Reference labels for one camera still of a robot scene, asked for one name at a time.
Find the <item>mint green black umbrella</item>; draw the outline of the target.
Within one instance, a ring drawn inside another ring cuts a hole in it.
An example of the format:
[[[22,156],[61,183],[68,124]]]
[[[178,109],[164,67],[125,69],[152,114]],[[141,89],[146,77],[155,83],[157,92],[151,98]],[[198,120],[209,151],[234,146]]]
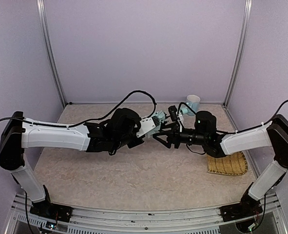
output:
[[[179,111],[176,111],[175,106],[171,106],[171,108],[174,108],[173,122],[175,124],[176,121],[178,121],[178,129],[182,130],[184,121],[183,116],[188,113],[188,108],[182,107]],[[154,134],[161,132],[162,127],[167,124],[168,118],[171,118],[171,116],[168,116],[166,112],[162,110],[154,112],[151,117],[144,117],[141,120],[141,128],[137,137],[153,137]]]

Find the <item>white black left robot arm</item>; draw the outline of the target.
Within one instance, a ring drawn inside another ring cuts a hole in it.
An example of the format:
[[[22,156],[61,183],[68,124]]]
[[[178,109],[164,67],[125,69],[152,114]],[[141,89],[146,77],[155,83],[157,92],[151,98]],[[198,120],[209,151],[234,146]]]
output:
[[[87,153],[108,152],[114,155],[120,147],[132,148],[143,143],[138,137],[141,118],[133,110],[119,108],[101,123],[85,122],[78,126],[57,125],[26,119],[22,112],[9,118],[0,139],[0,166],[10,171],[33,203],[49,202],[24,156],[27,148],[66,148]]]

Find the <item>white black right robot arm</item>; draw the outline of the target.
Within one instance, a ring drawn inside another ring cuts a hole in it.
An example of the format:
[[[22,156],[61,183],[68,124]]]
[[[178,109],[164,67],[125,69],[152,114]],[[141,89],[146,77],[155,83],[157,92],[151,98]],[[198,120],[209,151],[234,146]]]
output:
[[[181,127],[178,118],[166,125],[163,131],[153,135],[167,148],[176,149],[180,144],[200,145],[204,152],[214,158],[222,158],[236,152],[272,147],[274,159],[249,187],[242,200],[260,200],[266,192],[277,185],[288,171],[288,121],[278,114],[267,123],[239,131],[234,134],[219,134],[216,128],[216,117],[208,111],[195,114],[193,129]]]

